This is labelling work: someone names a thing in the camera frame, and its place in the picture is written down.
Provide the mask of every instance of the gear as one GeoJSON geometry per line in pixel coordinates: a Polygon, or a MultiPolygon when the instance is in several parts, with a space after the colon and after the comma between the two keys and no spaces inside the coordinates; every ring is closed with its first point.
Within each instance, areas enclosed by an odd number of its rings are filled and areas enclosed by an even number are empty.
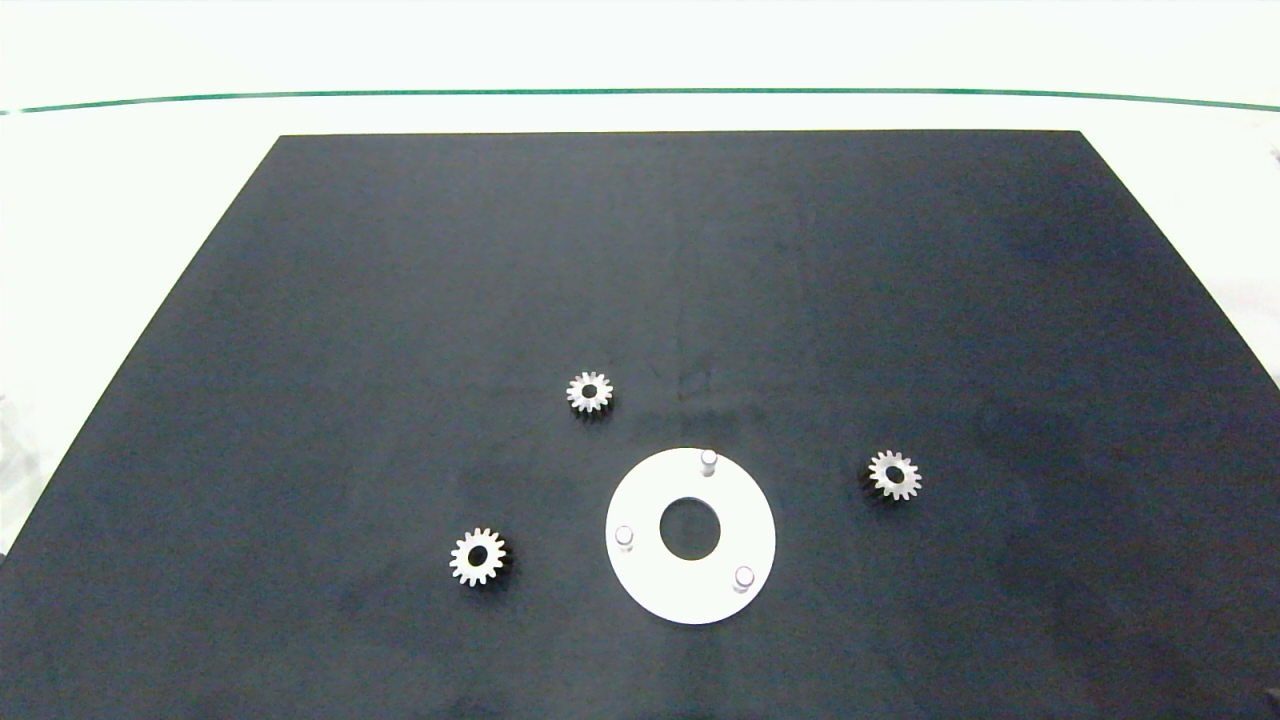
{"type": "Polygon", "coordinates": [[[919,468],[911,465],[910,457],[902,457],[901,452],[884,451],[872,457],[872,464],[867,466],[876,480],[876,489],[882,491],[884,497],[893,500],[911,500],[920,492],[919,468]],[[902,473],[902,479],[893,482],[888,478],[888,469],[897,468],[902,473]]]}
{"type": "Polygon", "coordinates": [[[489,528],[485,528],[484,532],[476,528],[475,532],[463,534],[462,539],[458,541],[458,547],[449,553],[453,556],[449,568],[453,568],[453,577],[458,579],[458,584],[467,583],[476,587],[476,583],[483,585],[490,578],[497,578],[498,569],[503,566],[502,559],[507,555],[507,551],[502,548],[504,544],[507,541],[499,538],[498,533],[489,530],[489,528]]]}
{"type": "Polygon", "coordinates": [[[604,413],[609,406],[609,398],[613,397],[613,386],[609,384],[609,378],[600,373],[582,370],[581,375],[568,383],[564,395],[568,396],[568,404],[579,413],[604,413]]]}

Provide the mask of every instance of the white background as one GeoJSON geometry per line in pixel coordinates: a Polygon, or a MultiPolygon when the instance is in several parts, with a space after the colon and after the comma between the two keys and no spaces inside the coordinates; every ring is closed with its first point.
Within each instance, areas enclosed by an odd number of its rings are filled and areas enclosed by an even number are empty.
{"type": "MultiPolygon", "coordinates": [[[[1280,4],[3,3],[0,109],[307,90],[982,87],[1280,105],[1280,4]]],[[[283,133],[1080,129],[1280,375],[1280,113],[973,96],[271,99],[0,117],[0,552],[283,133]]]]}

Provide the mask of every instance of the white disc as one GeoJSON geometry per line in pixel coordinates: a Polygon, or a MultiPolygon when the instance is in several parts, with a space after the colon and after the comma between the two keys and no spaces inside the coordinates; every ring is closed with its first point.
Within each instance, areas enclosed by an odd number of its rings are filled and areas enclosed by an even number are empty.
{"type": "Polygon", "coordinates": [[[703,625],[746,607],[764,587],[773,568],[773,512],[736,462],[677,447],[650,455],[622,478],[604,543],[618,582],[645,610],[703,625]],[[699,560],[677,557],[662,542],[662,514],[686,497],[705,502],[719,519],[719,542],[699,560]]]}

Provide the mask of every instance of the metal pin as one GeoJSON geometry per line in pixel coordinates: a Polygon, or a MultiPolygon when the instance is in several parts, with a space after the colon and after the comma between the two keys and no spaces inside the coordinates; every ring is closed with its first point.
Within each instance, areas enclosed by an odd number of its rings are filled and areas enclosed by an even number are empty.
{"type": "Polygon", "coordinates": [[[719,460],[719,455],[714,450],[703,451],[703,477],[709,478],[716,474],[716,461],[719,460]]]}
{"type": "Polygon", "coordinates": [[[636,534],[631,530],[631,525],[618,525],[613,530],[613,542],[618,543],[622,550],[631,550],[631,542],[635,539],[636,534]]]}
{"type": "Polygon", "coordinates": [[[733,589],[737,592],[746,592],[755,582],[755,571],[746,565],[739,565],[737,570],[733,570],[733,589]]]}

